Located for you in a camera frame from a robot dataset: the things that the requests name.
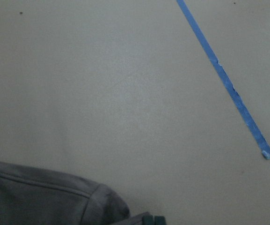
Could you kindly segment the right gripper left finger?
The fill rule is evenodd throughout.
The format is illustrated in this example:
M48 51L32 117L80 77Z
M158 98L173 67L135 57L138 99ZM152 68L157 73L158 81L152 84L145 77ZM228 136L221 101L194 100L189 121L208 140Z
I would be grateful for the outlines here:
M151 215L142 217L142 225L154 225L154 218Z

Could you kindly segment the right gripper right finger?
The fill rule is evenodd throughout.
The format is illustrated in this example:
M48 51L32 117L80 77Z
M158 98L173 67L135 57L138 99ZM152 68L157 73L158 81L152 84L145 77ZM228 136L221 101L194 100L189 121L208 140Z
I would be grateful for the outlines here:
M166 225L166 219L164 216L155 216L154 217L155 225Z

